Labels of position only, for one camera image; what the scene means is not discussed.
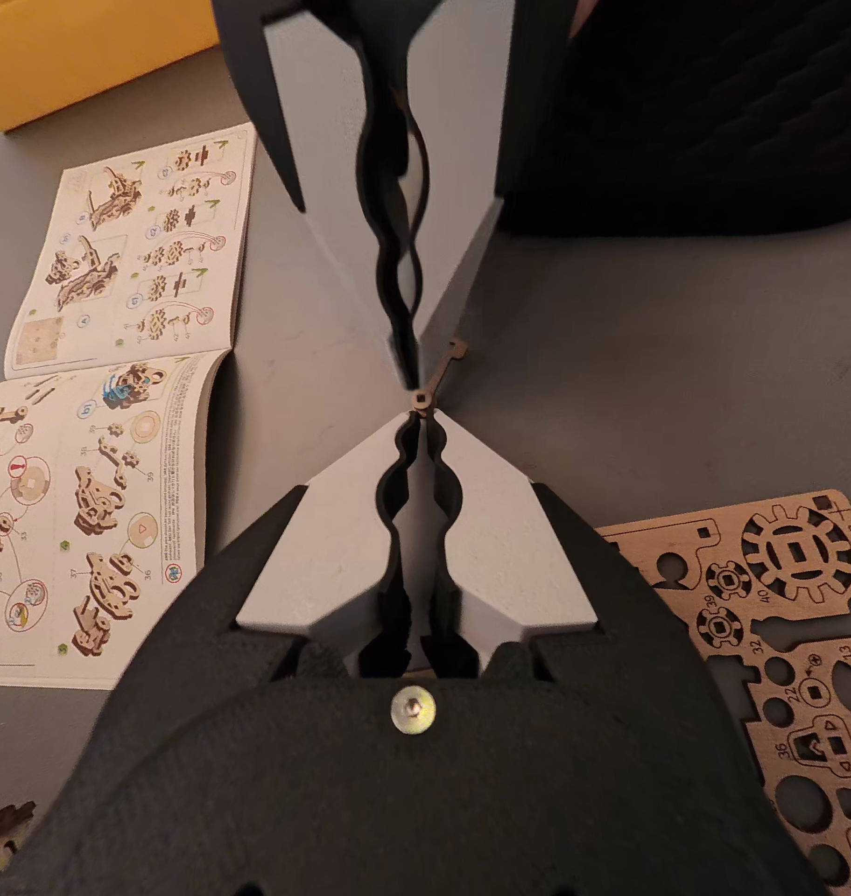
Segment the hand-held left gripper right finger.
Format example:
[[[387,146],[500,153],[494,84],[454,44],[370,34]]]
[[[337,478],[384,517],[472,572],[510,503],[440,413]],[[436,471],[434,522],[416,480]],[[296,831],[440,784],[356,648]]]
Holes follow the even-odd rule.
[[[532,481],[443,411],[438,456],[461,488],[445,536],[466,641],[529,641],[598,622]]]

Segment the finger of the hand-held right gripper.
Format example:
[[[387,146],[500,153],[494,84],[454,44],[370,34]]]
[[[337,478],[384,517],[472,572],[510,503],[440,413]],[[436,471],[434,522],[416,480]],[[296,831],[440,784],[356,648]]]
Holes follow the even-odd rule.
[[[421,278],[401,188],[408,110],[349,15],[298,13],[269,25],[266,40],[303,217],[410,391],[420,384]]]
[[[502,200],[497,161],[515,3],[398,2],[409,39],[408,100],[422,134],[429,189],[415,237],[420,347],[456,332]]]

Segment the yellow plastic bin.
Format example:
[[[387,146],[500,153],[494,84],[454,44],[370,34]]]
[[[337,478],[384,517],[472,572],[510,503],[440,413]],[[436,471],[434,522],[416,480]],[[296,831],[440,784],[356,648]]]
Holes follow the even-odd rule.
[[[0,132],[218,41],[208,1],[0,1]]]

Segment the laser-cut wooden parts sheet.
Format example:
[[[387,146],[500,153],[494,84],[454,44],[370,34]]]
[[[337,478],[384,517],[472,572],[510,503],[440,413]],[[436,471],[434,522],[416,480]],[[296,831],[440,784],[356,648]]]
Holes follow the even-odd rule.
[[[754,670],[742,724],[775,813],[806,857],[851,894],[851,503],[814,489],[605,526],[683,621],[707,661]]]

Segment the small wooden lever part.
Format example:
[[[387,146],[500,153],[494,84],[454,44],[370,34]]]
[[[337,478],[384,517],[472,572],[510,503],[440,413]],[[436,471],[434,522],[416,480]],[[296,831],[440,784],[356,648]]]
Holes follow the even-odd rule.
[[[419,417],[427,417],[436,408],[437,393],[451,363],[461,360],[466,353],[467,343],[464,340],[457,337],[449,342],[431,378],[424,387],[412,394],[411,408]]]

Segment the dark wooden gear piece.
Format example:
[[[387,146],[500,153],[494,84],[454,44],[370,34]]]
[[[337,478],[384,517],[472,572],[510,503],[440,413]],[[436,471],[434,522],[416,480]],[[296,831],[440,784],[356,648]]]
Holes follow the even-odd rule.
[[[0,809],[0,873],[23,846],[35,816],[36,803],[6,805]]]

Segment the open instruction booklet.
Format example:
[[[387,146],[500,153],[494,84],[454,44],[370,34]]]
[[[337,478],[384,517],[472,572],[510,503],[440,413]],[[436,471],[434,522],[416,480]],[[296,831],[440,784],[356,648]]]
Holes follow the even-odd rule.
[[[0,687],[112,689],[203,564],[257,141],[61,176],[0,382]]]

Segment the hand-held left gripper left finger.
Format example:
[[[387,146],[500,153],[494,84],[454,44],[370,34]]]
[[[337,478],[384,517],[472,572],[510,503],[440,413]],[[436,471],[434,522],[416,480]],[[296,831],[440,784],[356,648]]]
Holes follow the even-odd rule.
[[[406,482],[402,439],[415,450],[419,422],[414,412],[397,415],[307,483],[238,613],[240,628],[312,641],[376,636],[397,534],[377,489],[393,468]]]

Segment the black quilted cushion pad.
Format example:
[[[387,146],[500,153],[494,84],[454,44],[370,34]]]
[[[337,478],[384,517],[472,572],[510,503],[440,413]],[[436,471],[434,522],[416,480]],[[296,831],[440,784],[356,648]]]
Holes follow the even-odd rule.
[[[499,228],[749,237],[851,219],[851,1],[598,2]]]

